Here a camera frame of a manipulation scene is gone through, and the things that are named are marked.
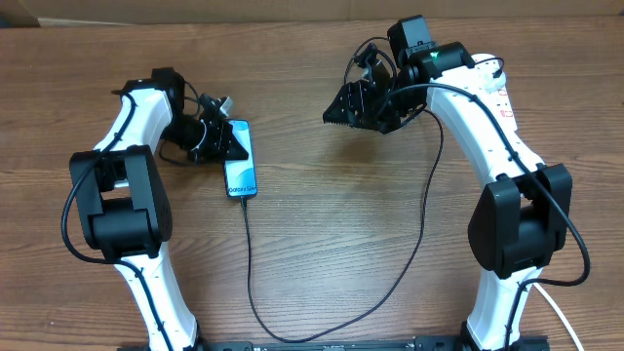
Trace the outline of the Galaxy S24 smartphone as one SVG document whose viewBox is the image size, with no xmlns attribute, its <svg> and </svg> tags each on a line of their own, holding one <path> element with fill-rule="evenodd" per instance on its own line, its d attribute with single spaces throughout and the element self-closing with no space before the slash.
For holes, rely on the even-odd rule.
<svg viewBox="0 0 624 351">
<path fill-rule="evenodd" d="M 252 198 L 257 194 L 257 182 L 250 124 L 245 120 L 230 120 L 229 124 L 233 127 L 233 136 L 248 153 L 248 158 L 224 163 L 226 195 L 229 198 Z"/>
</svg>

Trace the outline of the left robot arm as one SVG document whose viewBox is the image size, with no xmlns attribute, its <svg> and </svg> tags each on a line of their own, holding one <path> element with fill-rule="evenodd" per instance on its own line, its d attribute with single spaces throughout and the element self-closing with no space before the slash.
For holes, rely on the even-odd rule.
<svg viewBox="0 0 624 351">
<path fill-rule="evenodd" d="M 230 198 L 257 193 L 249 123 L 230 118 L 230 97 L 188 95 L 190 87 L 171 67 L 128 81 L 115 93 L 121 110 L 108 134 L 69 161 L 72 188 L 61 215 L 62 240 L 70 241 L 68 215 L 76 207 L 86 243 L 101 253 L 94 262 L 114 266 L 130 287 L 149 350 L 210 347 L 173 270 L 173 216 L 154 158 L 158 148 L 167 141 L 195 165 L 222 163 Z"/>
</svg>

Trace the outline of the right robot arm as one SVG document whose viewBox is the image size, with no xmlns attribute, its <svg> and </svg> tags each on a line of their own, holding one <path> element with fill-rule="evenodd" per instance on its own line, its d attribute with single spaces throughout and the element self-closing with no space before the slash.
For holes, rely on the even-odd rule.
<svg viewBox="0 0 624 351">
<path fill-rule="evenodd" d="M 344 81 L 324 121 L 389 134 L 426 112 L 448 128 L 482 188 L 467 229 L 482 273 L 452 348 L 547 349 L 545 337 L 521 334 L 520 321 L 530 290 L 565 245 L 570 173 L 518 136 L 501 58 L 437 43 L 422 16 L 398 20 L 386 41 L 388 51 L 370 38 L 354 52 L 349 63 L 362 75 Z"/>
</svg>

